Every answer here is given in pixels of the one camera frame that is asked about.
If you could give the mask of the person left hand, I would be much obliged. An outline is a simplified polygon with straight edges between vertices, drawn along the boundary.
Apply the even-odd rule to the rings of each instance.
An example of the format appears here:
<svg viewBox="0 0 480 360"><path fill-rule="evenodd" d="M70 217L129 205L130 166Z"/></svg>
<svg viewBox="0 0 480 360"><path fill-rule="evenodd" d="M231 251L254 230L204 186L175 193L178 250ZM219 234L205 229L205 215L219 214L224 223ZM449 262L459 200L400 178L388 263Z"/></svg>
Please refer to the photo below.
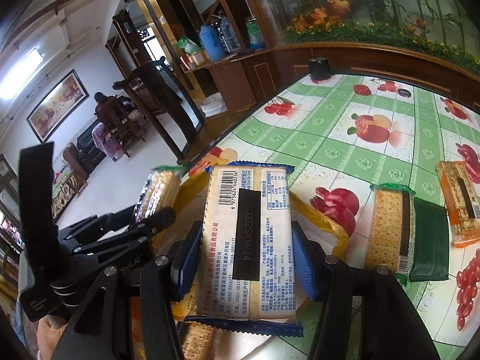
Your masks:
<svg viewBox="0 0 480 360"><path fill-rule="evenodd" d="M37 327L37 359L50 360L67 325L55 328L45 316L39 320Z"/></svg>

